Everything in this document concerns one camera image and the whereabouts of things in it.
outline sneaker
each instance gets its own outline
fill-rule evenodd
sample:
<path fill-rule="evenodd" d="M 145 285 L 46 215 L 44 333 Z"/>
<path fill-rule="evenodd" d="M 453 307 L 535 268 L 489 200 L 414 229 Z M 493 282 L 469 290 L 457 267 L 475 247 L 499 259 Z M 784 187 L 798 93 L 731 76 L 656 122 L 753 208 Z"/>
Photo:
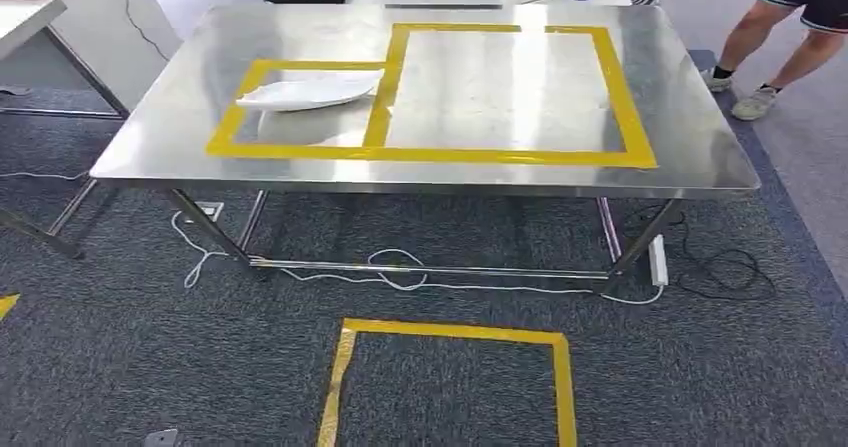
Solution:
<path fill-rule="evenodd" d="M 704 82 L 707 84 L 707 88 L 710 89 L 710 92 L 718 94 L 719 92 L 724 92 L 733 85 L 733 77 L 716 79 L 713 77 L 714 70 L 715 69 L 708 69 L 701 72 L 701 78 L 704 79 Z"/>
<path fill-rule="evenodd" d="M 760 87 L 753 94 L 733 106 L 731 113 L 739 120 L 757 120 L 766 115 L 777 100 L 777 89 Z"/>

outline yellow tape rectangle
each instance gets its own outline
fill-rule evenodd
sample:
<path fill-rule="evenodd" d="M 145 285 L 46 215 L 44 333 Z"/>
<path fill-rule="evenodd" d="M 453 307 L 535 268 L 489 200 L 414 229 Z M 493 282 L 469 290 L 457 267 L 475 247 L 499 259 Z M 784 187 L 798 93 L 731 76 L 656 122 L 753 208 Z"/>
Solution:
<path fill-rule="evenodd" d="M 518 25 L 508 24 L 456 24 L 456 23 L 396 23 L 383 62 L 333 62 L 290 61 L 260 59 L 254 61 L 236 97 L 250 92 L 262 83 L 272 70 L 380 70 L 383 77 L 377 87 L 371 115 L 361 147 L 319 145 L 284 145 L 237 143 L 238 129 L 244 122 L 246 111 L 231 103 L 224 113 L 212 139 L 206 147 L 210 155 L 257 159 L 328 159 L 367 160 L 394 162 L 452 162 L 499 163 L 537 165 L 591 165 L 598 167 L 624 167 L 653 169 L 657 167 L 650 141 L 642 126 L 639 112 L 627 79 L 615 52 L 609 32 L 604 27 L 548 26 L 548 34 L 591 35 L 601 66 L 604 82 L 609 91 L 610 105 L 619 126 L 622 152 L 566 152 L 566 151 L 513 151 L 487 149 L 426 149 L 386 147 L 391 124 L 390 108 L 395 103 L 401 74 L 409 45 L 409 35 L 415 31 L 444 32 L 521 32 Z"/>
<path fill-rule="evenodd" d="M 550 345 L 553 349 L 559 445 L 560 447 L 577 445 L 577 425 L 574 417 L 568 340 L 561 333 L 478 327 L 472 325 L 344 319 L 339 343 L 336 348 L 336 358 L 333 361 L 333 370 L 330 377 L 327 400 L 324 404 L 324 413 L 321 417 L 321 427 L 318 433 L 318 445 L 320 447 L 331 447 L 336 444 L 339 428 L 341 384 L 344 372 L 350 364 L 350 359 L 353 357 L 353 348 L 356 344 L 356 334 L 358 332 L 425 335 Z"/>

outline gray carpet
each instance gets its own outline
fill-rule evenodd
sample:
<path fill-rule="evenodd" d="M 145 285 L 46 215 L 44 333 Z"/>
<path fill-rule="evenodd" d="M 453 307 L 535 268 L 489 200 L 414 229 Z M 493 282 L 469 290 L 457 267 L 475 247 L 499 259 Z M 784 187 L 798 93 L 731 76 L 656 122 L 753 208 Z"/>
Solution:
<path fill-rule="evenodd" d="M 660 0 L 686 45 L 719 51 L 754 0 Z M 736 89 L 750 93 L 768 82 L 806 34 L 801 10 L 780 23 L 763 47 L 742 65 Z M 848 296 L 848 176 L 845 152 L 845 79 L 848 49 L 809 77 L 791 85 L 769 113 L 748 124 L 762 141 L 796 209 Z"/>
<path fill-rule="evenodd" d="M 77 172 L 115 128 L 0 122 L 3 172 Z M 768 168 L 767 159 L 755 161 L 761 172 Z M 785 192 L 771 183 L 748 199 L 688 203 L 686 214 L 696 255 L 749 251 L 774 280 L 776 298 L 710 301 L 670 288 L 645 307 L 573 295 L 302 284 L 276 272 L 245 273 L 225 259 L 210 261 L 185 291 L 182 279 L 198 255 L 170 229 L 173 209 L 163 197 L 98 189 L 68 231 L 86 251 L 82 261 L 0 230 L 0 295 L 22 294 L 0 323 L 0 444 L 138 445 L 172 426 L 200 444 L 312 444 L 341 319 L 359 317 L 563 332 L 581 444 L 842 445 L 846 337 L 834 329 L 844 303 L 822 310 L 819 296 L 833 279 L 806 268 L 804 257 L 819 255 L 814 247 L 784 240 L 771 204 L 780 195 L 786 202 Z M 72 192 L 57 181 L 0 182 L 3 205 L 42 222 Z M 194 194 L 223 200 L 221 223 L 232 232 L 251 203 L 247 192 Z M 621 219 L 645 205 L 618 200 L 613 209 Z M 277 194 L 254 249 L 361 260 L 392 246 L 430 264 L 601 263 L 593 209 L 570 199 Z M 680 242 L 678 228 L 670 248 Z M 672 272 L 689 267 L 671 261 Z M 641 283 L 618 293 L 650 296 L 644 275 L 643 268 Z M 721 275 L 735 284 L 743 277 L 731 269 Z M 702 276 L 686 281 L 714 289 Z M 377 334 L 360 340 L 342 390 L 341 445 L 555 443 L 549 350 Z"/>

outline sock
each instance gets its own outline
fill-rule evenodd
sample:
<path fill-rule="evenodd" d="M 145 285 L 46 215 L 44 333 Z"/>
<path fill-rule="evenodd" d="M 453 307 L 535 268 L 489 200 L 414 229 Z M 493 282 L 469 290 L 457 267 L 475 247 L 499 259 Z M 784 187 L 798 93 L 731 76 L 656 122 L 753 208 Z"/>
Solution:
<path fill-rule="evenodd" d="M 733 72 L 735 72 L 735 70 L 724 70 L 721 67 L 716 65 L 716 68 L 713 69 L 713 78 L 719 79 L 719 80 L 727 79 L 731 75 L 733 75 Z"/>
<path fill-rule="evenodd" d="M 761 89 L 765 89 L 767 87 L 770 88 L 770 89 L 774 89 L 775 92 L 777 92 L 778 94 L 780 93 L 781 90 L 783 90 L 783 87 L 777 88 L 773 85 L 768 85 L 768 84 L 763 84 L 762 86 L 760 86 Z"/>

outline blue carpet border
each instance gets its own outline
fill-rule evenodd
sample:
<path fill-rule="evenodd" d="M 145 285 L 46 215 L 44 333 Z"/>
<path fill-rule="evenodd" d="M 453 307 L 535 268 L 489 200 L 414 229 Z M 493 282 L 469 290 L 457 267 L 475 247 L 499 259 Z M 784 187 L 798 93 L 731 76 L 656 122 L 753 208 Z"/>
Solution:
<path fill-rule="evenodd" d="M 699 69 L 715 65 L 715 54 L 709 50 L 690 50 L 689 54 Z M 848 302 L 836 278 L 819 251 L 804 220 L 795 208 L 783 181 L 771 162 L 768 152 L 760 142 L 753 125 L 733 118 L 729 112 L 736 102 L 732 93 L 719 94 L 716 102 L 725 113 L 730 128 L 745 148 L 763 185 L 759 191 L 772 220 L 779 227 L 793 260 L 805 277 L 805 287 L 819 314 L 831 330 L 831 340 L 843 359 L 848 362 Z"/>

